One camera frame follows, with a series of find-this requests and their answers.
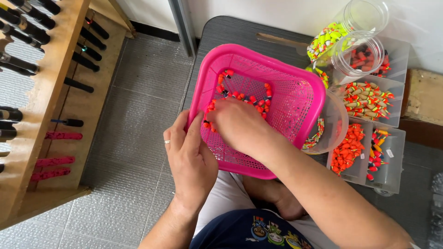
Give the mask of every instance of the bare foot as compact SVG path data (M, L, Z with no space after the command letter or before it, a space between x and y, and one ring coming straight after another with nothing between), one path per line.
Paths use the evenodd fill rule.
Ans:
M274 205L280 212L280 216L287 221L300 219L303 216L305 209L286 186L281 183L279 183L279 185L281 185L279 191L280 198L274 202Z
M294 221L303 216L304 208L282 183L243 176L243 186L249 196L273 203L283 219Z

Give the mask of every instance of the price tag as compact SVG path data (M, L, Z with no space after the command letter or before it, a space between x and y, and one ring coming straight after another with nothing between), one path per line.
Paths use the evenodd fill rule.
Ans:
M392 154L391 150L386 150L386 153L388 154L389 157L394 157L394 154Z

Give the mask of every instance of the black baseboard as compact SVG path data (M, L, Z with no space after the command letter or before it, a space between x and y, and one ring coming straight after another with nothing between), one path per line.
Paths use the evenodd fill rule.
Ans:
M131 21L132 25L136 29L136 32L145 34L145 35L152 35L158 38L170 40L173 42L179 42L180 36L177 33L174 33L169 30L164 30L161 28L149 26L143 23L138 23ZM195 38L195 43L197 44L197 47L200 45L200 38Z

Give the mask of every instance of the forearm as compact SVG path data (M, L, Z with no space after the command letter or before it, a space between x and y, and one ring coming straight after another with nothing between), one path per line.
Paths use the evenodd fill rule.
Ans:
M407 233L396 222L386 218L342 179L287 140L271 143L276 143L269 146L272 149L268 155L273 156L263 158L262 163L289 188L334 243L343 248L388 248L407 243Z
M194 235L198 213L199 210L188 210L173 199L138 248L188 248Z

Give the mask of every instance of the cartoon print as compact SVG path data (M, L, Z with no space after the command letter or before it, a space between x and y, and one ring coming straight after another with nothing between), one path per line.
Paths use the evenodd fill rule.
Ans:
M286 238L286 242L289 244L291 248L302 249L299 237L296 234L292 234L291 231L288 231L288 234L284 237Z
M246 238L247 241L262 241L266 239L268 231L266 230L266 224L263 222L263 218L254 216L251 233L253 238Z
M273 223L273 222L269 222L268 228L269 228L269 231L268 231L268 242L273 243L275 245L282 245L282 246L284 246L284 239L280 235L281 230L278 229L278 225Z
M311 249L312 248L312 246L304 240L302 240L302 246L303 246L303 249Z

